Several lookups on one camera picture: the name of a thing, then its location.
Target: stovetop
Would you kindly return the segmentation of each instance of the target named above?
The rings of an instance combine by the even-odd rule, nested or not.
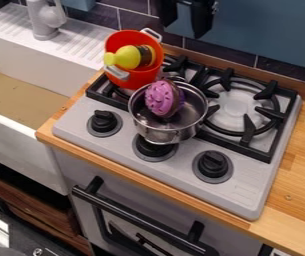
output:
[[[120,90],[105,75],[56,122],[53,134],[241,217],[257,219],[300,111],[300,96],[276,81],[246,81],[232,69],[205,67],[183,56],[168,57],[165,66],[168,70],[160,78],[185,78],[200,88],[211,113],[196,137],[177,145],[167,159],[151,161],[137,154],[137,132],[127,112],[131,92]],[[120,116],[121,129],[95,137],[87,125],[95,110]],[[206,151],[227,158],[229,177],[218,182],[200,177],[195,166]]]

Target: yellow toy food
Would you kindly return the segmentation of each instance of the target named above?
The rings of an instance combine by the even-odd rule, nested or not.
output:
[[[124,69],[148,67],[153,65],[155,60],[155,50],[149,45],[126,45],[117,50],[116,53],[107,52],[104,55],[105,65],[117,65]]]

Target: white stovetop panel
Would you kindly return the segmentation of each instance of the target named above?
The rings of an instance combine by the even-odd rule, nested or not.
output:
[[[196,138],[180,143],[176,154],[166,161],[158,163],[143,161],[132,149],[136,129],[129,113],[85,96],[81,97],[55,124],[53,134],[206,202],[255,220],[263,209],[300,106],[301,99],[298,96],[270,164]],[[124,120],[122,129],[107,138],[90,135],[86,124],[94,110],[109,110],[119,114]],[[221,184],[209,184],[195,176],[192,171],[192,161],[196,155],[206,150],[220,151],[232,160],[234,166],[232,178]]]

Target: blue panel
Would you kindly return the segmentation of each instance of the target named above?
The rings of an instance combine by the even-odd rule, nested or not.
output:
[[[305,67],[305,1],[220,0],[214,27],[199,40]],[[190,9],[165,31],[193,38]]]
[[[95,5],[95,0],[62,0],[62,4],[82,11],[89,11]]]

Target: oven handle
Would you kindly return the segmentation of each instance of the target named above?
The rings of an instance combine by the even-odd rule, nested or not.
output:
[[[103,195],[97,193],[104,181],[101,177],[96,176],[88,187],[84,190],[79,186],[74,186],[72,194],[101,210],[114,214],[123,220],[126,220],[140,228],[143,228],[165,241],[174,244],[176,242],[180,249],[203,256],[220,256],[216,249],[199,242],[200,236],[204,230],[204,225],[195,221],[189,234],[184,234],[156,221],[145,215],[142,215],[120,203],[117,203]]]

